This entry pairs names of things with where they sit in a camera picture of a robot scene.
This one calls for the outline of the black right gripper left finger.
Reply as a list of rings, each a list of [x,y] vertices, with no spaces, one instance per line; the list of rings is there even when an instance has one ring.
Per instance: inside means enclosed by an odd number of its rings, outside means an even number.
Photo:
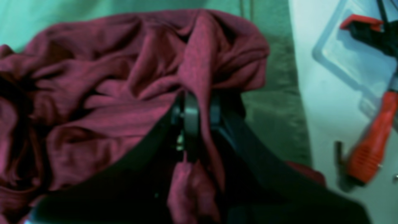
[[[171,224],[167,207],[174,169],[196,162],[199,109],[179,93],[172,107],[125,156],[88,180],[43,198],[32,224]]]

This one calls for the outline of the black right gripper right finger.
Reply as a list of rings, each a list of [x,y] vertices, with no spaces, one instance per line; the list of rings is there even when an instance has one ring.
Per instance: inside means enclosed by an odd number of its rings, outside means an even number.
[[[274,155],[246,125],[239,94],[214,91],[210,116],[225,169],[227,224],[370,224],[360,204]]]

